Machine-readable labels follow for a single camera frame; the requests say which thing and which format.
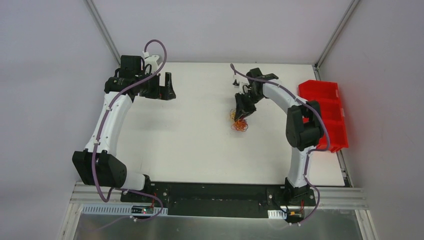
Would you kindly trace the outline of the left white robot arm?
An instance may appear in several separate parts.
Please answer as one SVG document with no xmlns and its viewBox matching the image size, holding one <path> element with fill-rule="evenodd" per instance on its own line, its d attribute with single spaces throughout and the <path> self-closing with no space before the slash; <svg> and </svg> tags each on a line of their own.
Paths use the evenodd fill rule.
<svg viewBox="0 0 424 240">
<path fill-rule="evenodd" d="M 119 135 L 136 97 L 169 101 L 176 98 L 176 93 L 170 72 L 165 73 L 164 85 L 160 85 L 160 55 L 145 52 L 143 56 L 122 55 L 120 60 L 121 66 L 105 82 L 95 130 L 84 150 L 73 153 L 72 162 L 85 185 L 133 190 L 134 197 L 144 203 L 153 195 L 153 189 L 146 185 L 150 179 L 117 159 Z"/>
</svg>

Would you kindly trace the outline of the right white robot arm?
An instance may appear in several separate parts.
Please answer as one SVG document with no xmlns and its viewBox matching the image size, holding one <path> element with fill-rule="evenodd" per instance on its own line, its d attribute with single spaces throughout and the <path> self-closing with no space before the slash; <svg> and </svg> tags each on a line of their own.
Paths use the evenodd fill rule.
<svg viewBox="0 0 424 240">
<path fill-rule="evenodd" d="M 284 111 L 285 136 L 292 151 L 283 196 L 288 204 L 296 205 L 311 188 L 307 180 L 310 154 L 316 151 L 320 139 L 327 134 L 321 106 L 317 101 L 308 101 L 294 94 L 278 83 L 275 74 L 263 74 L 258 67 L 250 69 L 244 77 L 248 82 L 234 81 L 239 87 L 239 92 L 234 95 L 234 125 L 241 129 L 247 127 L 245 119 L 256 111 L 256 104 L 262 99 L 272 100 Z"/>
</svg>

